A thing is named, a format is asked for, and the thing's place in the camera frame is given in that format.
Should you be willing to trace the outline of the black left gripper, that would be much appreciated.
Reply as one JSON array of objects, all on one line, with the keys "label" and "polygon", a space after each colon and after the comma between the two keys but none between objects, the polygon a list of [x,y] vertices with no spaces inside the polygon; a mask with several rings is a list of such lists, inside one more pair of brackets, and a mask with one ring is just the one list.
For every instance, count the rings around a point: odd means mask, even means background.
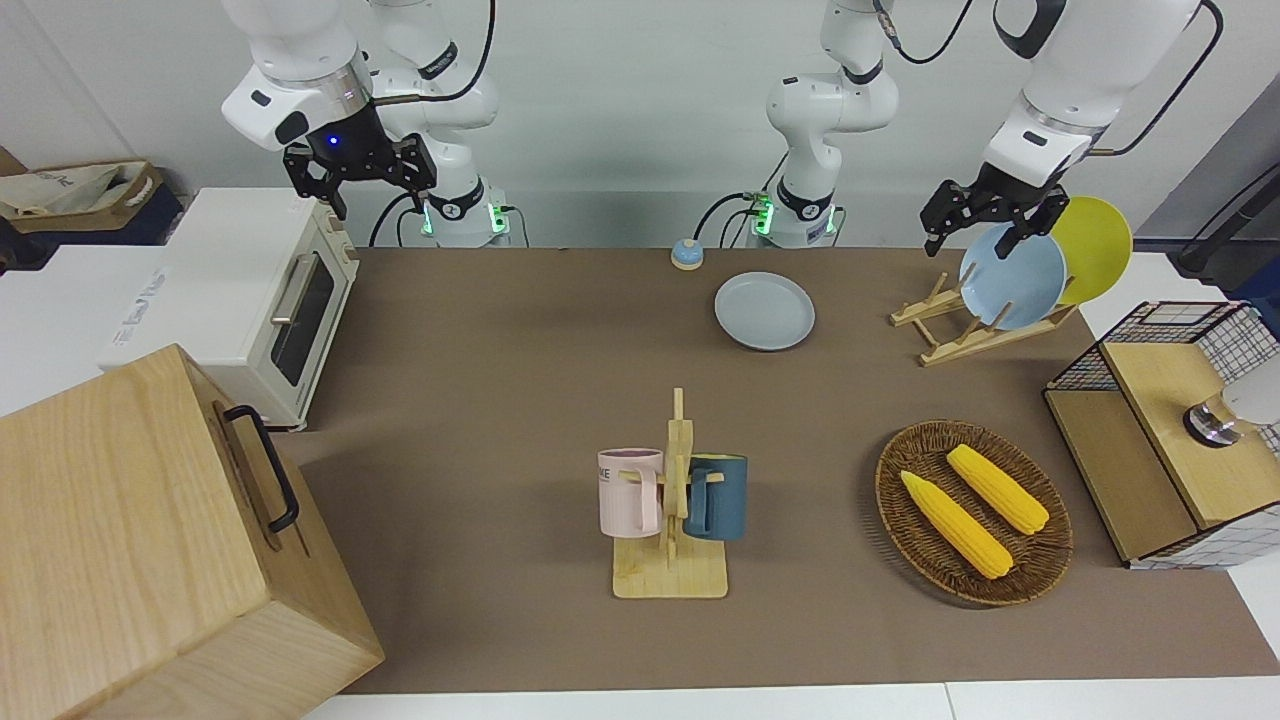
[{"label": "black left gripper", "polygon": [[934,258],[963,227],[964,217],[1006,218],[1009,228],[998,240],[998,259],[1007,259],[1024,240],[1048,234],[1071,201],[1057,177],[1050,179],[1043,187],[1030,184],[983,161],[969,184],[942,181],[920,210],[925,255]]}]

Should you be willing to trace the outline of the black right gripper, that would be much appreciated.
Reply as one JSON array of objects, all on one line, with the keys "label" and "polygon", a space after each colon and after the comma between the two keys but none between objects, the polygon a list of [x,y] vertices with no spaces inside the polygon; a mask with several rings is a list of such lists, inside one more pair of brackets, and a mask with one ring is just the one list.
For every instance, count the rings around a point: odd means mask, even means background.
[{"label": "black right gripper", "polygon": [[438,169],[421,135],[399,142],[399,159],[372,104],[346,119],[306,136],[307,145],[288,145],[283,165],[302,199],[326,204],[335,217],[347,218],[340,184],[346,181],[397,181],[412,195],[436,187]]}]

